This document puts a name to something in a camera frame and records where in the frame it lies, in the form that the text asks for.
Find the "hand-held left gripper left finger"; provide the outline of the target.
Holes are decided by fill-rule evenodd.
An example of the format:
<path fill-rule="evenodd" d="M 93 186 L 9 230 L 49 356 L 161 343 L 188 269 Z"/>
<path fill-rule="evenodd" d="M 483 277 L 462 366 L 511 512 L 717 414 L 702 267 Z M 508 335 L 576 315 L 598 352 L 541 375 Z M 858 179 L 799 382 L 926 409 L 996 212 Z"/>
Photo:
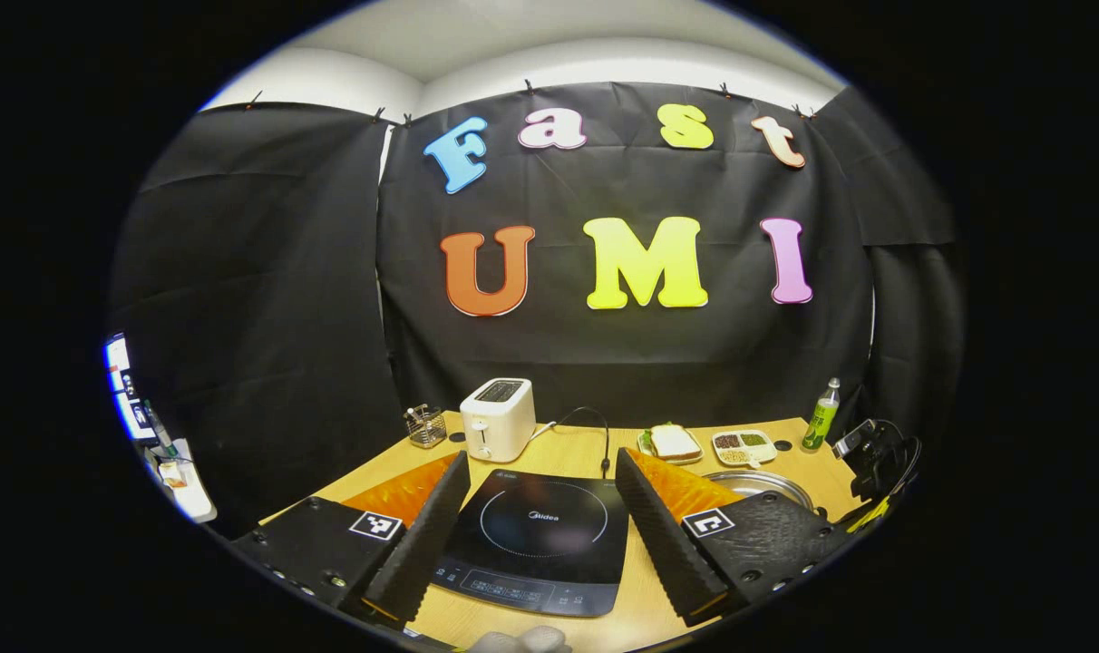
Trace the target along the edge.
<path fill-rule="evenodd" d="M 401 629 L 420 611 L 470 488 L 458 452 L 342 502 L 310 496 L 233 547 L 318 604 Z"/>

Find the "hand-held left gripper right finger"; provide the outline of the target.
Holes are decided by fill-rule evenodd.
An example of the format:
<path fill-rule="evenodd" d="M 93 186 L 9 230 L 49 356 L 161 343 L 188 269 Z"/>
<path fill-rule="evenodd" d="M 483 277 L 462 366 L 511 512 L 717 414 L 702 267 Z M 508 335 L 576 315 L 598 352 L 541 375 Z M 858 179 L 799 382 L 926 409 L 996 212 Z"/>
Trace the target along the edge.
<path fill-rule="evenodd" d="M 617 491 L 684 623 L 756 611 L 797 590 L 856 536 L 782 492 L 743 497 L 629 449 L 617 454 Z"/>

